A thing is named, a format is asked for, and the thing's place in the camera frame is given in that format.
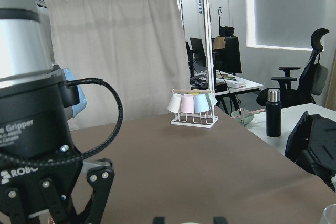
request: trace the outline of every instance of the table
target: table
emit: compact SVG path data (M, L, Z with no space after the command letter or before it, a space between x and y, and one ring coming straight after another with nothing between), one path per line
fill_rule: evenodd
M235 110L238 110L239 109L239 104L238 104L236 95L259 91L260 89L262 89L264 87L264 85L262 85L260 83L250 81L250 80L238 77L238 76L234 76L234 78L237 81L245 82L246 85L244 87L237 88L237 89L229 88L229 91L226 90L226 91L222 91L222 92L217 92L215 94L216 98L218 99L217 106L220 106L220 104L222 104L226 114L229 114L229 113L228 113L228 110L227 110L226 105L224 103L223 97L230 97L230 99L232 100L232 103L234 105Z
M336 111L308 103L281 109L280 137L269 137L266 135L266 112L254 115L252 122L247 124L246 128L284 155L287 138L305 111L308 111L310 115L319 114L325 118L336 121Z
M113 160L116 178L102 223L167 224L318 223L335 194L252 132L217 109L211 129L170 125L173 114L126 121L96 158ZM82 150L93 147L111 125L73 131ZM73 193L83 207L81 180Z

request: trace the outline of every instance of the black water bottle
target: black water bottle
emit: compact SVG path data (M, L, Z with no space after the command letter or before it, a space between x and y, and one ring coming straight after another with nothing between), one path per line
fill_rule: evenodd
M281 102L278 89L269 89L267 92L266 134L271 137L281 135Z

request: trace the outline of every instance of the bolt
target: bolt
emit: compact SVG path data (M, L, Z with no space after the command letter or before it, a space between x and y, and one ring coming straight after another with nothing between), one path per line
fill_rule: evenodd
M109 174L107 172L104 172L101 176L102 176L102 178L108 178Z
M69 150L69 145L63 145L63 146L61 146L61 152L66 152L66 151L68 151Z
M97 180L97 176L96 175L91 175L90 180L92 182L95 182Z
M43 188L48 188L49 186L50 186L50 182L49 181L42 182L42 187Z
M15 198L16 197L16 192L15 191L10 191L8 196L9 196L9 198Z

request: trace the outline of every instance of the bowl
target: bowl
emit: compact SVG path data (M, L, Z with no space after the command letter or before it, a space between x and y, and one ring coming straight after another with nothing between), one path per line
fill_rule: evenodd
M231 116L236 116L236 115L239 115L239 111L238 110L235 110L234 112L231 113ZM245 123L245 125L249 124L252 121L253 117L254 117L254 114L252 114L252 115L245 115L244 116L244 123ZM240 123L240 116L237 117L237 118L234 118L234 119L237 122Z

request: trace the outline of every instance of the beige curtain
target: beige curtain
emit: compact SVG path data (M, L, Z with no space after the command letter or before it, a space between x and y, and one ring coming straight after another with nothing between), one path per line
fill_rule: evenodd
M124 120L169 113L173 88L189 88L184 32L176 0L45 0L55 62L77 79L114 87ZM71 129L115 122L104 87L82 86L87 107Z
M336 111L336 56L331 69L330 84L325 107Z

